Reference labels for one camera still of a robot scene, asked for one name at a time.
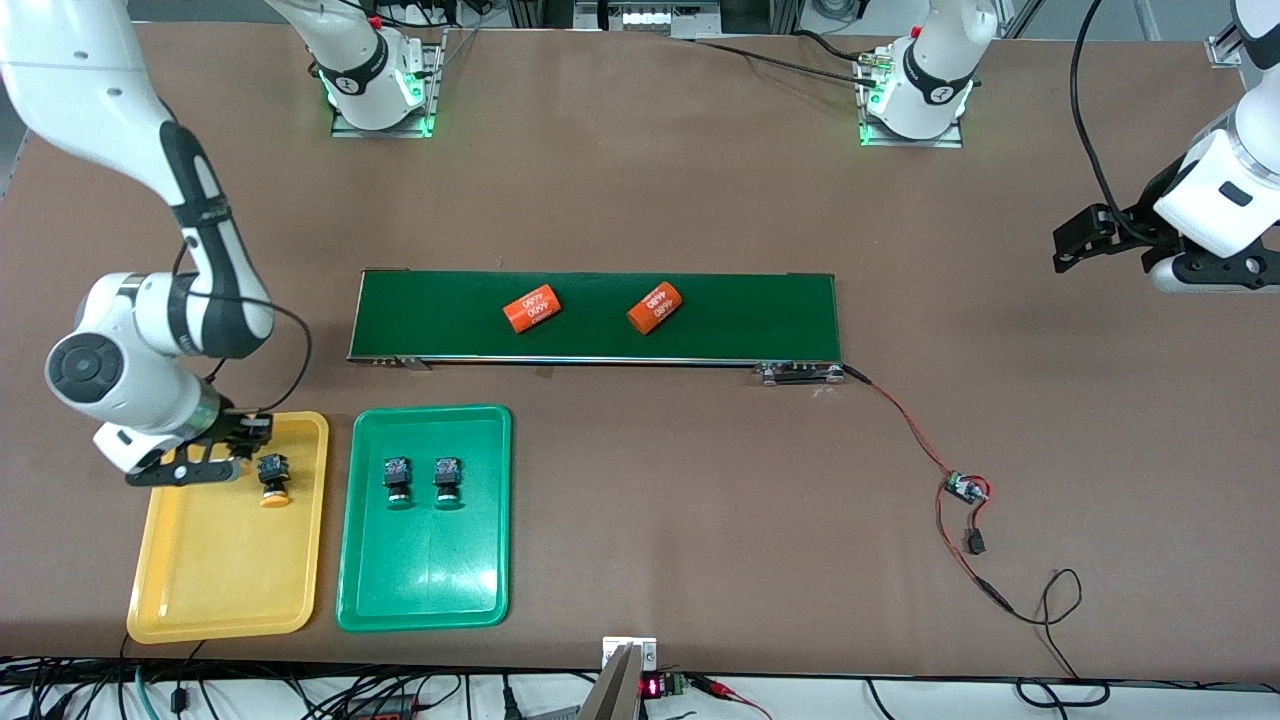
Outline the orange 4680 battery cylinder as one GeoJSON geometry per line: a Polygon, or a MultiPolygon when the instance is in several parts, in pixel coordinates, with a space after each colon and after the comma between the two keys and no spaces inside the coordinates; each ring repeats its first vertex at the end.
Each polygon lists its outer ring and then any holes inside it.
{"type": "Polygon", "coordinates": [[[684,305],[684,296],[673,284],[662,281],[657,287],[637,301],[626,316],[631,327],[640,334],[650,334],[684,305]]]}
{"type": "Polygon", "coordinates": [[[549,284],[541,284],[504,305],[503,313],[512,331],[522,334],[553,318],[562,310],[561,300],[549,284]]]}

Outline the green conveyor belt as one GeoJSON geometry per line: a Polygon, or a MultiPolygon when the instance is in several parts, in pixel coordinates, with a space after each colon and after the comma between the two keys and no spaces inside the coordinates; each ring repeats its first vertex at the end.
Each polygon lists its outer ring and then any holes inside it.
{"type": "Polygon", "coordinates": [[[364,272],[352,363],[750,368],[767,384],[842,377],[828,274],[364,272]],[[684,305],[650,334],[626,313],[662,281],[684,305]],[[562,310],[517,334],[504,305],[541,284],[562,310]]]}

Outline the yellow mushroom push button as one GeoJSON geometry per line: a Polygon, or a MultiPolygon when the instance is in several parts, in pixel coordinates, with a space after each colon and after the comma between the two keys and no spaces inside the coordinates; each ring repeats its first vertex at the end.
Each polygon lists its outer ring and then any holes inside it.
{"type": "Polygon", "coordinates": [[[282,454],[264,455],[256,464],[259,482],[262,487],[260,506],[282,509],[291,503],[287,483],[291,479],[288,459],[282,454]]]}

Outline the yellow plastic tray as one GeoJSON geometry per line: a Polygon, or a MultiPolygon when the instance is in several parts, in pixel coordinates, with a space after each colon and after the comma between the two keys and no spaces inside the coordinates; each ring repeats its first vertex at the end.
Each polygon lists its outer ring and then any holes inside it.
{"type": "Polygon", "coordinates": [[[127,630],[141,644],[297,632],[312,616],[323,536],[329,425],[278,414],[266,454],[289,466],[288,503],[262,505],[242,478],[150,495],[127,630]]]}

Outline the metal frame device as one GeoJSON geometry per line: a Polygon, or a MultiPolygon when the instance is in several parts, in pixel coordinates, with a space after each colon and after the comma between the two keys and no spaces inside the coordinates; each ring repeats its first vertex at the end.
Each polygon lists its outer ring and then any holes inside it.
{"type": "Polygon", "coordinates": [[[718,0],[573,0],[571,28],[646,32],[675,38],[722,33],[718,0]]]}

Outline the red clip lead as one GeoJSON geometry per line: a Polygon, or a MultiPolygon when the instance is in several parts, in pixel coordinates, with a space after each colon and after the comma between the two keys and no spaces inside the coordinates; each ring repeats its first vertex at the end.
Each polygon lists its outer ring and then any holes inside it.
{"type": "Polygon", "coordinates": [[[712,698],[746,706],[749,708],[758,711],[765,720],[774,720],[774,717],[759,703],[748,700],[746,697],[741,696],[739,692],[730,688],[722,682],[713,680],[709,676],[696,673],[685,673],[684,676],[687,684],[690,684],[690,687],[692,687],[696,691],[700,691],[704,694],[710,696],[712,698]]]}

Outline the green plastic tray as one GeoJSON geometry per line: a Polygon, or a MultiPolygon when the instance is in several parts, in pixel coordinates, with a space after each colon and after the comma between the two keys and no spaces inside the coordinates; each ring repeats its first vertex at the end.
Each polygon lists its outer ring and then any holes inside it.
{"type": "Polygon", "coordinates": [[[513,420],[472,404],[375,407],[349,451],[335,623],[348,633],[494,626],[509,609],[513,420]],[[412,470],[407,509],[387,507],[383,461],[412,470]],[[434,507],[438,457],[461,461],[462,507],[434,507]]]}

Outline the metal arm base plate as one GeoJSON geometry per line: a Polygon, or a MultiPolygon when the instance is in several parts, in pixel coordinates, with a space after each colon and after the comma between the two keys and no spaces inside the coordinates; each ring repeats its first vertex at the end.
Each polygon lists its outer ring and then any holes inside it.
{"type": "Polygon", "coordinates": [[[353,88],[348,78],[337,83],[320,70],[332,109],[333,137],[430,138],[436,124],[438,105],[445,69],[448,36],[438,42],[379,31],[387,44],[385,61],[364,85],[358,95],[343,94],[353,88]]]}
{"type": "Polygon", "coordinates": [[[929,105],[901,70],[906,41],[879,46],[852,64],[859,79],[872,82],[869,88],[858,90],[861,145],[960,149],[961,118],[973,82],[957,92],[943,86],[946,102],[929,105]]]}

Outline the small metal bracket plate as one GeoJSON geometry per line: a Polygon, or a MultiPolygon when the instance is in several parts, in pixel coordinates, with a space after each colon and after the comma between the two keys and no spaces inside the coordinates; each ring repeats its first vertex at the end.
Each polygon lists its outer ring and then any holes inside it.
{"type": "Polygon", "coordinates": [[[658,643],[655,637],[607,635],[602,639],[602,669],[607,667],[612,657],[622,652],[627,655],[630,647],[637,648],[637,662],[643,666],[643,673],[658,673],[658,643]]]}

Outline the grey metal pole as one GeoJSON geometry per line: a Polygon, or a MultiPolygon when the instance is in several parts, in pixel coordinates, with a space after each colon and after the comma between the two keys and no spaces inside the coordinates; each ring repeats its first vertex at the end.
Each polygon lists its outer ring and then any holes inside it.
{"type": "Polygon", "coordinates": [[[630,647],[626,656],[616,653],[602,669],[575,720],[639,720],[641,676],[636,647],[630,647]]]}

